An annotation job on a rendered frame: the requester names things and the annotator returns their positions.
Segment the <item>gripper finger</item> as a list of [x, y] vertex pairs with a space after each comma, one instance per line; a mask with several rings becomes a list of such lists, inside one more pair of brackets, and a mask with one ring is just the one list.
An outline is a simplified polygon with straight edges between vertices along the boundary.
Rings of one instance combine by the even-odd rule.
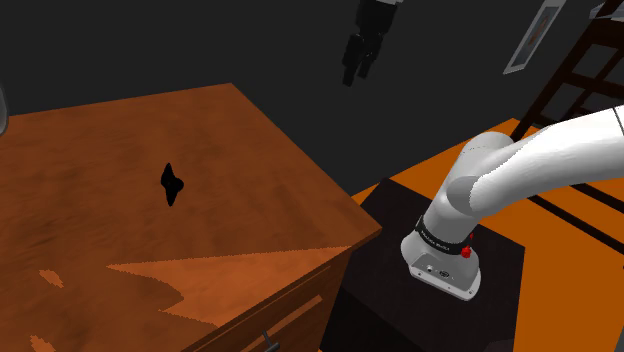
[[366, 79], [368, 77], [369, 71], [372, 67], [372, 64], [375, 62], [377, 56], [378, 56], [378, 50], [375, 48], [367, 49], [361, 54], [360, 63], [358, 66], [358, 71], [357, 71], [357, 75], [360, 78]]
[[342, 83], [350, 87], [365, 53], [365, 41], [359, 34], [351, 34], [342, 58], [344, 66]]

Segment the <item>dark wooden shelf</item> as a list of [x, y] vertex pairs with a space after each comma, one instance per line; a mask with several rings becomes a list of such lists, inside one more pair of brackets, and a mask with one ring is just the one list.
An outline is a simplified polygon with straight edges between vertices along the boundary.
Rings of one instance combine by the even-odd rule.
[[[624, 58], [624, 22], [609, 19], [609, 16], [614, 15], [623, 3], [624, 0], [605, 0], [596, 17], [590, 21], [569, 54], [511, 133], [510, 137], [513, 141], [519, 141], [534, 123], [542, 127], [555, 124], [554, 120], [543, 116], [542, 111], [563, 84], [580, 88], [582, 93], [567, 108], [560, 121], [572, 118], [575, 113], [588, 113], [582, 105], [593, 93], [624, 99], [624, 84], [605, 80]], [[615, 49], [615, 53], [595, 77], [574, 73], [574, 68], [594, 44]]]

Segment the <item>black star-shaped object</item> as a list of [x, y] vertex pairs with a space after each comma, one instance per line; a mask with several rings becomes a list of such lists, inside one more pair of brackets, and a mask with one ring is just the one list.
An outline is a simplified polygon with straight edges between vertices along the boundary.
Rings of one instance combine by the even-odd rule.
[[167, 163], [160, 177], [160, 184], [165, 190], [167, 204], [172, 207], [177, 195], [184, 188], [184, 181], [178, 178], [170, 163]]

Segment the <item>dark robot stand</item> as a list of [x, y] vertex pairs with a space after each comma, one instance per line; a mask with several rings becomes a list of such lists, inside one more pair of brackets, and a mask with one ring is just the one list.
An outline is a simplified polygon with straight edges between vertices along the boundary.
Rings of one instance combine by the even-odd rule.
[[400, 253], [430, 201], [384, 179], [363, 201], [381, 233], [351, 255], [322, 352], [513, 352], [525, 249], [477, 227], [482, 282], [462, 301], [413, 278]]

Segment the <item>brown wooden chest of drawers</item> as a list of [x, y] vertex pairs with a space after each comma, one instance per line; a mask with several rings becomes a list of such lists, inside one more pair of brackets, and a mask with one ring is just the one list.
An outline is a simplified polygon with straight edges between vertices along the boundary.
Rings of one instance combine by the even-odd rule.
[[14, 116], [0, 352], [318, 352], [379, 232], [230, 84]]

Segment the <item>grey rounded object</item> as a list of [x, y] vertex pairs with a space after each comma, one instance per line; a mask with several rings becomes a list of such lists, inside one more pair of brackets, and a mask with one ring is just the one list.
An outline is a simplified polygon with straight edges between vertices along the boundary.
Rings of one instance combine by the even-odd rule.
[[6, 133], [6, 130], [8, 128], [8, 120], [9, 120], [8, 104], [6, 100], [5, 91], [2, 85], [0, 84], [0, 137]]

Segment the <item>grey framed wall picture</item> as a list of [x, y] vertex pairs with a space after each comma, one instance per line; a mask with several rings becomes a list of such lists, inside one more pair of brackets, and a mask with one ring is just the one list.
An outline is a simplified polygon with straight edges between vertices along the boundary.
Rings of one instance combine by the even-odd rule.
[[503, 74], [523, 70], [567, 0], [544, 0], [521, 42], [506, 65]]

